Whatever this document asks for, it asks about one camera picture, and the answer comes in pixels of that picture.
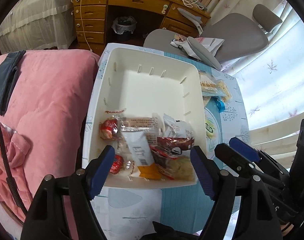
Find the small red candy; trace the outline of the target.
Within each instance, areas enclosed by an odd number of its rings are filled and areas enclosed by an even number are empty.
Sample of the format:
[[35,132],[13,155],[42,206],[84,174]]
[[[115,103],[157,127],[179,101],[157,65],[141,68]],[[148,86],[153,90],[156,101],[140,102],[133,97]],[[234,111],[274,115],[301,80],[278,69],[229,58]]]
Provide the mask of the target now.
[[116,154],[114,162],[110,168],[111,174],[118,174],[120,170],[123,168],[124,165],[124,159],[121,155]]

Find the green pineapple cake packet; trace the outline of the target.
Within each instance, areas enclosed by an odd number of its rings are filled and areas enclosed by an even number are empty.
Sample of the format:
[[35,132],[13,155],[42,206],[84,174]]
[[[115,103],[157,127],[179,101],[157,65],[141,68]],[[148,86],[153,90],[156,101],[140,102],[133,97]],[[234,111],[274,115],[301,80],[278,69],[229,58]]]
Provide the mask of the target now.
[[216,135],[215,135],[215,133],[216,133],[215,124],[210,119],[206,119],[205,129],[206,129],[207,137],[209,139],[213,139],[214,137],[216,137]]

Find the blue foil candy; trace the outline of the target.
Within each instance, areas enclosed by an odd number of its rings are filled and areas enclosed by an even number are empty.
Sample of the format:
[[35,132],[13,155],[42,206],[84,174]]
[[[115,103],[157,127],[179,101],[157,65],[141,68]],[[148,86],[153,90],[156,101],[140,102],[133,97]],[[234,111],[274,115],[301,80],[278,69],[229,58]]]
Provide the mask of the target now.
[[220,113],[224,112],[226,107],[224,102],[221,100],[220,97],[214,97],[214,101],[216,103],[217,109]]

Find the dark chocolate brownie packet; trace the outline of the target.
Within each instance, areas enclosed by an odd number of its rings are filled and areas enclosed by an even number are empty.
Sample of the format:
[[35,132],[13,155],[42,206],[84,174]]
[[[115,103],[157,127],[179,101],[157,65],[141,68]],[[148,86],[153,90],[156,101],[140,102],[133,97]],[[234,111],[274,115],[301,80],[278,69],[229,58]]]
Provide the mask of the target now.
[[158,137],[158,146],[164,148],[174,155],[183,155],[190,157],[191,148],[194,146],[194,138],[171,138]]

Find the red candy packet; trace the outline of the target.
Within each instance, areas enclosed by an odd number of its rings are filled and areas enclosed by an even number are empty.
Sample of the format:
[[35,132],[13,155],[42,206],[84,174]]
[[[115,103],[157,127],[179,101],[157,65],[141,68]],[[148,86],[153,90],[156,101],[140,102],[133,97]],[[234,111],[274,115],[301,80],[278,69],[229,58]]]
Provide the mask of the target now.
[[117,118],[106,119],[99,128],[100,137],[103,140],[116,140],[119,134],[119,123]]

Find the red white snack packet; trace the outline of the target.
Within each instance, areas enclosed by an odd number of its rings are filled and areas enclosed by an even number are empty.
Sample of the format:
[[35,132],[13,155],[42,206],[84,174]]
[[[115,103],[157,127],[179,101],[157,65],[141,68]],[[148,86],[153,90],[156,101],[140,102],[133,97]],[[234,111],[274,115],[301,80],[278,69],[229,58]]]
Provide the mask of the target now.
[[175,120],[171,116],[163,115],[165,131],[164,137],[167,138],[192,138],[192,127],[189,123],[181,120]]

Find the Fuji snow bread packet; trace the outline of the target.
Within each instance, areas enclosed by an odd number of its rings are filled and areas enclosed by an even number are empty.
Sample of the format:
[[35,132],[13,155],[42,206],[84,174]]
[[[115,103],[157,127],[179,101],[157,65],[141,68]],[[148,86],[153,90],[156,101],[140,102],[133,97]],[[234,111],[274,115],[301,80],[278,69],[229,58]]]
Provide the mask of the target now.
[[200,85],[203,96],[226,96],[224,91],[207,75],[199,72]]

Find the large clear bread packet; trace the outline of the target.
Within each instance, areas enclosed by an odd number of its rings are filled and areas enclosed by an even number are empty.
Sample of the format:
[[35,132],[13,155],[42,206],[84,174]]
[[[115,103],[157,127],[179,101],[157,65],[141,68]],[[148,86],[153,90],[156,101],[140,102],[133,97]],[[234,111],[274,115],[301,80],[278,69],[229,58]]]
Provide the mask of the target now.
[[121,132],[143,131],[149,144],[157,144],[157,138],[163,134],[163,122],[158,115],[152,117],[123,117],[120,120]]

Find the white plastic storage bin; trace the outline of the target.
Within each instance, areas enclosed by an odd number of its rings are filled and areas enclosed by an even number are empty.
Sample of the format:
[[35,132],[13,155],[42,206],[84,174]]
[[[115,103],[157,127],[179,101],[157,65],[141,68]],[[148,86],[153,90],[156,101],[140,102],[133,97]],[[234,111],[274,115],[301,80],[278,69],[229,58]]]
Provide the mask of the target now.
[[197,68],[162,51],[110,43],[98,63],[83,142],[83,166],[106,146],[99,126],[114,111],[126,117],[167,114],[189,123],[195,144],[207,149],[205,114]]

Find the rice crisp snack packet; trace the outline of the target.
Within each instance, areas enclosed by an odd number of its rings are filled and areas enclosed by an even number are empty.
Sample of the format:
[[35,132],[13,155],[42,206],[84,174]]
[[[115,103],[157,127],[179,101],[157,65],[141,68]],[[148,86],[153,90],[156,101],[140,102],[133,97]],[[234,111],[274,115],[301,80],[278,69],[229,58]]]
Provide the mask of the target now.
[[232,100],[232,94],[230,93],[227,85],[225,84],[225,82],[223,80],[218,80],[216,82],[217,87],[219,87],[219,89],[222,91],[222,96],[221,96],[221,100],[224,103],[230,103]]

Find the pink blanket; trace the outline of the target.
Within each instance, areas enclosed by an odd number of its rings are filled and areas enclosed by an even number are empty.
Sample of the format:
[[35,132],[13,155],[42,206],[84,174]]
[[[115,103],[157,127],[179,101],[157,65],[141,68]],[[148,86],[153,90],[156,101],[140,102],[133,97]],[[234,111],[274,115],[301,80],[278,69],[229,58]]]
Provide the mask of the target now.
[[98,72],[88,50],[29,50],[0,126],[11,173],[26,207],[44,176],[70,176]]

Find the white paper bag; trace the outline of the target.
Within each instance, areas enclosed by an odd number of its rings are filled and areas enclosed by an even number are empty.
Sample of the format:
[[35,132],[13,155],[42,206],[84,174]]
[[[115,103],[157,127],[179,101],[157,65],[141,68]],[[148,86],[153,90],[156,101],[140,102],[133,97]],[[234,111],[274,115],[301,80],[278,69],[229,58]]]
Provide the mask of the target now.
[[[196,38],[205,49],[207,49],[213,56],[216,55],[218,49],[223,45],[224,39],[221,38],[208,38],[208,37],[198,37]],[[173,39],[170,44],[184,51],[188,56],[193,57],[195,59],[199,59],[199,57],[193,52],[191,46],[188,45],[187,39],[185,40],[175,40]]]

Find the grey office chair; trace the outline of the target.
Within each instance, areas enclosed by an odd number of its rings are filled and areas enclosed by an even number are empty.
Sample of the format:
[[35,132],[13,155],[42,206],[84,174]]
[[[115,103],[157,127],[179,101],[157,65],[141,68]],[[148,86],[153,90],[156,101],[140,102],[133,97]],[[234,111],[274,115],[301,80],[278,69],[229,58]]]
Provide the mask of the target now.
[[215,56],[196,41],[196,38],[181,36],[166,29],[156,29],[149,33],[143,47],[190,57],[181,49],[170,44],[173,39],[187,39],[188,45],[199,57],[198,60],[217,70],[221,70],[221,64],[227,61],[249,56],[266,49],[269,45],[268,34],[272,33],[282,23],[279,16],[262,4],[257,4],[254,7],[252,19],[238,13],[232,13],[203,29],[196,16],[182,8],[179,8],[179,12],[196,25],[200,32],[199,37],[224,39],[223,45],[218,49]]

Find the wooden desk with drawers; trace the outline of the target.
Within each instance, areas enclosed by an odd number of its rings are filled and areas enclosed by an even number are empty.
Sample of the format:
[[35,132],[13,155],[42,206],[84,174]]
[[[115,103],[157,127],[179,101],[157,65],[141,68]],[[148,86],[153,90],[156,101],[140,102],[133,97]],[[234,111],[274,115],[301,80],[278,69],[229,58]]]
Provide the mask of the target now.
[[[182,0],[72,0],[78,47],[101,55],[108,43],[142,46],[145,38],[155,29],[169,29],[184,36],[196,37],[195,25],[179,13],[185,9],[200,17],[205,26],[210,14],[198,6],[187,7]],[[133,32],[116,34],[113,21],[131,16],[137,24]]]

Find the white lace bed cover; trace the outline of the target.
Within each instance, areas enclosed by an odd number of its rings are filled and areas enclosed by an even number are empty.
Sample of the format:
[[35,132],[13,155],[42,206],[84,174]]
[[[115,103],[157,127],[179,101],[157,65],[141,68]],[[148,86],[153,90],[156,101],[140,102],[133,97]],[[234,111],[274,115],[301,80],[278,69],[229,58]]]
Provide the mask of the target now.
[[68,49],[76,38],[72,0],[19,0],[0,25],[0,51]]

